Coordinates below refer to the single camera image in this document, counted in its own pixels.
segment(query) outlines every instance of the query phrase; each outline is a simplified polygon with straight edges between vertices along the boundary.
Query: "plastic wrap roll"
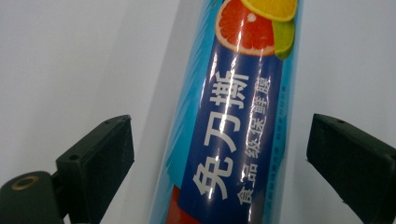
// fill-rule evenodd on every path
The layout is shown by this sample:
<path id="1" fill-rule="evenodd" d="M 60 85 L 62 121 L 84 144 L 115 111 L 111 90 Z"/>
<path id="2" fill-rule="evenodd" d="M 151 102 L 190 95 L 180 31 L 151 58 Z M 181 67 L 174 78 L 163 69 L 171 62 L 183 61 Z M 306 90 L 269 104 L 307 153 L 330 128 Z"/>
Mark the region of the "plastic wrap roll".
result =
<path id="1" fill-rule="evenodd" d="M 297 0 L 204 1 L 150 223 L 274 223 Z"/>

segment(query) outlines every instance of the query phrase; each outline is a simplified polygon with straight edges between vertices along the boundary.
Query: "white background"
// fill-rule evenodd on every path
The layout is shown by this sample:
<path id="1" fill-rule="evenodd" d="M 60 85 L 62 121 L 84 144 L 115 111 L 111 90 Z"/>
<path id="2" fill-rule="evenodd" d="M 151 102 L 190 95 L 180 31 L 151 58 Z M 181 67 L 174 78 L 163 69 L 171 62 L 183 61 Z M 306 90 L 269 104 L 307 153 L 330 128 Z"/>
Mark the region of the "white background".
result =
<path id="1" fill-rule="evenodd" d="M 0 185 L 53 173 L 132 116 L 135 164 L 102 223 L 147 223 L 201 1 L 0 3 Z M 396 2 L 304 1 L 281 223 L 361 223 L 305 161 L 314 113 L 396 146 Z"/>

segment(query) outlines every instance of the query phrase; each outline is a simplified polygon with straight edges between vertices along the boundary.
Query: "lemon slice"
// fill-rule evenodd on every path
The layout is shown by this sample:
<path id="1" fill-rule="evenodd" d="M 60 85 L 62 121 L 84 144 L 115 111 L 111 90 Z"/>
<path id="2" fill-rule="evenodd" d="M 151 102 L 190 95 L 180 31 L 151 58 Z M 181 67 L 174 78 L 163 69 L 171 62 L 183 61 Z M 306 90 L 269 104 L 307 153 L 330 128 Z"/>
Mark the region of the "lemon slice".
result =
<path id="1" fill-rule="evenodd" d="M 297 10 L 297 0 L 241 0 L 252 12 L 271 21 L 291 21 Z"/>
<path id="2" fill-rule="evenodd" d="M 294 21 L 273 21 L 275 55 L 285 60 L 291 54 L 294 46 Z"/>

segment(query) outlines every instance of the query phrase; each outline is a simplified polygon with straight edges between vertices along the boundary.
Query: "blue label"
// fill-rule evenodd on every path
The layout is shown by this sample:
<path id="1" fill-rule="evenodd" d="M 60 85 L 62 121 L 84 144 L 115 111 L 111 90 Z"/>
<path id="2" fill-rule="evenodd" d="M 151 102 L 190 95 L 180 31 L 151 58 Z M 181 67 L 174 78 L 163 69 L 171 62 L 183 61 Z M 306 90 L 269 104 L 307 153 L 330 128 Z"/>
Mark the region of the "blue label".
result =
<path id="1" fill-rule="evenodd" d="M 282 65 L 215 38 L 178 201 L 197 220 L 262 222 Z"/>

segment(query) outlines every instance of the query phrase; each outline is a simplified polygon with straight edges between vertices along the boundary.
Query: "black plastic block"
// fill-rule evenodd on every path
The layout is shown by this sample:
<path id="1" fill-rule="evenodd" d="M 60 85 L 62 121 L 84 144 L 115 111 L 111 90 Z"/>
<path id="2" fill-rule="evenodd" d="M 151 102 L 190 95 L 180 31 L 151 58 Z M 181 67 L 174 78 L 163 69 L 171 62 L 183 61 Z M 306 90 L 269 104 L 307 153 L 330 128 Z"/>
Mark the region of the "black plastic block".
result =
<path id="1" fill-rule="evenodd" d="M 364 223 L 396 214 L 396 149 L 340 120 L 314 115 L 308 161 Z"/>
<path id="2" fill-rule="evenodd" d="M 56 160 L 73 223 L 99 223 L 134 162 L 131 118 L 108 119 Z"/>

